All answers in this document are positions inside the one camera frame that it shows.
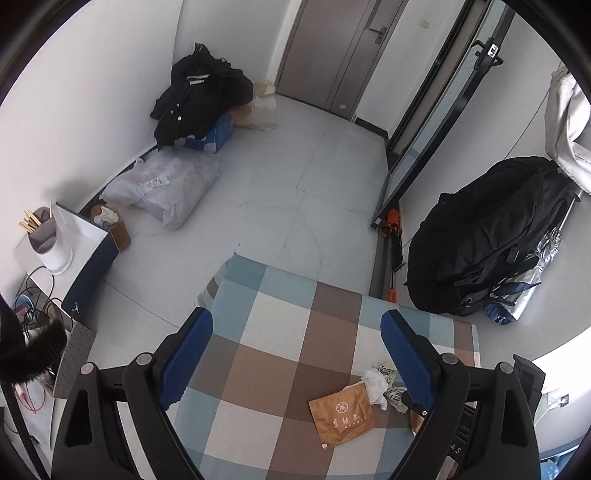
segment white plastic bag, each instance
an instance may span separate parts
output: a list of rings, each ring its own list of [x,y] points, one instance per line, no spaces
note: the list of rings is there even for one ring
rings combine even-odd
[[[136,205],[174,229],[183,224],[218,174],[215,158],[190,148],[163,147],[113,179],[100,198]]]
[[[275,114],[277,101],[275,100],[275,85],[268,80],[254,83],[255,95],[248,104],[251,112],[243,117],[234,119],[236,127],[253,128],[256,130],[273,130],[277,126]]]

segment black backpack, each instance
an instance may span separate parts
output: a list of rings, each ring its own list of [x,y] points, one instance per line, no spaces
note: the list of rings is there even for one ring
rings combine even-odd
[[[542,157],[509,158],[457,193],[443,193],[408,252],[416,308],[468,315],[504,278],[535,266],[525,256],[564,218],[573,182]]]

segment door handle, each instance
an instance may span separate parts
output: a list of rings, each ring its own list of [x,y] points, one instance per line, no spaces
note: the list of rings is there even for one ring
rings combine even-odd
[[[376,45],[381,45],[382,42],[383,42],[383,40],[384,40],[384,37],[386,35],[386,32],[388,31],[388,27],[382,27],[379,30],[376,30],[375,28],[368,28],[368,30],[370,32],[374,32],[374,33],[377,33],[378,34],[378,36],[375,37],[375,42],[374,43]]]

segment baseboard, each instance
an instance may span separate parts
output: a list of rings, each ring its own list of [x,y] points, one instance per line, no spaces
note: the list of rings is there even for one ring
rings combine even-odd
[[[366,130],[369,130],[371,133],[379,135],[380,137],[385,138],[385,140],[388,141],[388,132],[386,132],[386,130],[384,130],[383,128],[366,122],[365,120],[359,117],[355,119],[355,125],[359,125],[361,128],[365,128]]]

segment white cup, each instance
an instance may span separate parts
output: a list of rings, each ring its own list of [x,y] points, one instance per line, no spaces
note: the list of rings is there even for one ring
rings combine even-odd
[[[52,275],[59,275],[72,263],[72,247],[66,242],[55,218],[43,222],[29,234],[33,251]]]

